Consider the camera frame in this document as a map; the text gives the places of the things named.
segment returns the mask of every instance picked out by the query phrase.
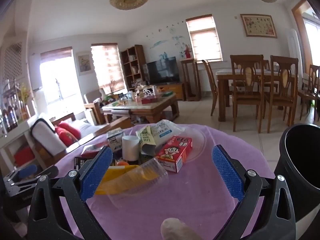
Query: picture frame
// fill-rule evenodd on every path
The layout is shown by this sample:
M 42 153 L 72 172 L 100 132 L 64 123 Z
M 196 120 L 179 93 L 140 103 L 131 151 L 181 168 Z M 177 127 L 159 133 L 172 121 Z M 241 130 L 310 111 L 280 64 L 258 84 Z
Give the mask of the picture frame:
M 78 52 L 76 54 L 78 75 L 87 75 L 94 72 L 92 54 L 90 51 Z
M 278 38 L 271 15 L 240 14 L 247 37 Z

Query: transparent plastic tray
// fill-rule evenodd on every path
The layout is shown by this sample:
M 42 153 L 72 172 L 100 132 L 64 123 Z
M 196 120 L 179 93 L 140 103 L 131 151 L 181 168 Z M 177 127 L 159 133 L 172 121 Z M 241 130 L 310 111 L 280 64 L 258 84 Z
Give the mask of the transparent plastic tray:
M 114 206 L 120 208 L 167 183 L 168 172 L 153 158 L 99 187 L 106 192 Z

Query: purple tablecloth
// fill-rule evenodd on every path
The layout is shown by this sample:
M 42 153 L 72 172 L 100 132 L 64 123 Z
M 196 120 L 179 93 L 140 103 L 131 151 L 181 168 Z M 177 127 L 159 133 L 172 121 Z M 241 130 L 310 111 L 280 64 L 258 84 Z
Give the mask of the purple tablecloth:
M 182 220 L 204 240 L 213 239 L 234 210 L 237 200 L 231 197 L 223 180 L 211 160 L 212 148 L 221 144 L 231 158 L 238 159 L 245 169 L 253 169 L 262 177 L 274 178 L 262 153 L 243 140 L 216 129 L 191 124 L 186 126 L 192 134 L 194 150 L 178 174 L 169 172 L 168 185 L 155 188 L 136 198 L 135 205 L 116 208 L 107 195 L 95 195 L 87 204 L 105 232 L 114 240 L 161 240 L 160 225 L 166 218 Z M 135 135 L 142 126 L 126 129 L 126 135 Z M 105 140 L 105 135 L 87 144 Z M 81 154 L 83 147 L 60 160 L 56 166 L 59 176 L 73 169 L 73 159 Z M 244 232 L 251 232 L 258 216 L 262 199 Z M 63 207 L 73 232 L 79 230 L 66 202 Z

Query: television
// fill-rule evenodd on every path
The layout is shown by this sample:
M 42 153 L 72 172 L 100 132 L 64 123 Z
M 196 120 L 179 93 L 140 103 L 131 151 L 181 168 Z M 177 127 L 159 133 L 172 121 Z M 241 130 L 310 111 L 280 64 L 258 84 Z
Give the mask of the television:
M 169 57 L 143 65 L 146 81 L 150 85 L 180 82 L 176 57 Z

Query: lattice panel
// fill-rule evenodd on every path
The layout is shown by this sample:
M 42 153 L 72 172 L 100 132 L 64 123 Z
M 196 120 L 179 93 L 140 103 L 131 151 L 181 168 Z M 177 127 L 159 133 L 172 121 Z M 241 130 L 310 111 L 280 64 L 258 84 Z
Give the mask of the lattice panel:
M 3 81 L 13 80 L 22 75 L 21 66 L 22 42 L 10 45 L 4 52 L 4 76 Z

